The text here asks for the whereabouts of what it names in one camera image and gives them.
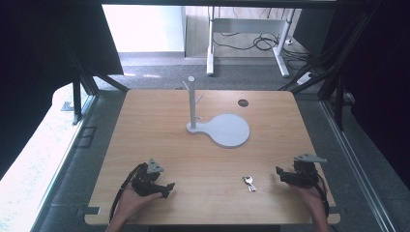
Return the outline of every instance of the wrist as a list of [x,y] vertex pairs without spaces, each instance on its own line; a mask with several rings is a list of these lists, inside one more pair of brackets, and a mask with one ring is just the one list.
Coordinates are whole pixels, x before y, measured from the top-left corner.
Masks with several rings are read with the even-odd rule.
[[127,224],[128,219],[125,217],[120,217],[118,215],[114,215],[111,222],[108,224],[106,232],[119,232],[122,231],[124,226]]

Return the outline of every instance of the white desk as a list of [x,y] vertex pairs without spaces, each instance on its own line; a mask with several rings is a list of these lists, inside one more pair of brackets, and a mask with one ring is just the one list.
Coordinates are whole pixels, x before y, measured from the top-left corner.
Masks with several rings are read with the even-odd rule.
[[280,34],[280,40],[277,47],[273,48],[275,57],[283,77],[289,75],[289,71],[283,62],[281,52],[283,45],[292,24],[295,9],[290,9],[286,20],[279,19],[242,19],[242,18],[215,18],[215,7],[211,7],[209,22],[209,45],[207,52],[206,74],[214,74],[214,33],[264,33]]

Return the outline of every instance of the white vertical rod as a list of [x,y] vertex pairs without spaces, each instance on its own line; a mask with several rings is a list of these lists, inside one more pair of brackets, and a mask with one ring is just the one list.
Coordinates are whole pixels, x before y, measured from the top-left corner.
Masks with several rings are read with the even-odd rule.
[[190,127],[196,129],[195,119],[195,78],[193,76],[188,77],[188,92],[190,93]]
[[211,13],[209,15],[209,41],[208,41],[208,53],[207,53],[207,71],[206,74],[214,74],[214,13],[215,7],[211,7]]

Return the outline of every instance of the human hand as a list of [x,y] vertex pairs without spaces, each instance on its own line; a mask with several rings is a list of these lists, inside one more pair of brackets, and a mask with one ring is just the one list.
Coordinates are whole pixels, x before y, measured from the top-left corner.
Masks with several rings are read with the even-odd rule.
[[[323,192],[326,192],[325,185],[323,183],[323,180],[319,178],[319,181],[317,185],[323,190]],[[289,185],[295,192],[298,193],[298,195],[304,200],[305,204],[307,204],[308,207],[318,207],[319,205],[322,204],[322,198],[320,196],[319,191],[315,187],[312,188],[302,188],[298,186],[293,186]]]
[[128,183],[115,208],[114,216],[106,228],[106,232],[121,231],[129,219],[136,216],[148,203],[160,199],[162,193],[140,196]]

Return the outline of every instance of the keys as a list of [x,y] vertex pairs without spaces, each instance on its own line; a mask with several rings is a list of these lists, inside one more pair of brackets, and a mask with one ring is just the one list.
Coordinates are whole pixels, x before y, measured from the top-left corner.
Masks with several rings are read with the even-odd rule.
[[251,176],[243,177],[244,182],[248,185],[249,191],[256,191],[256,186],[253,185],[253,179]]

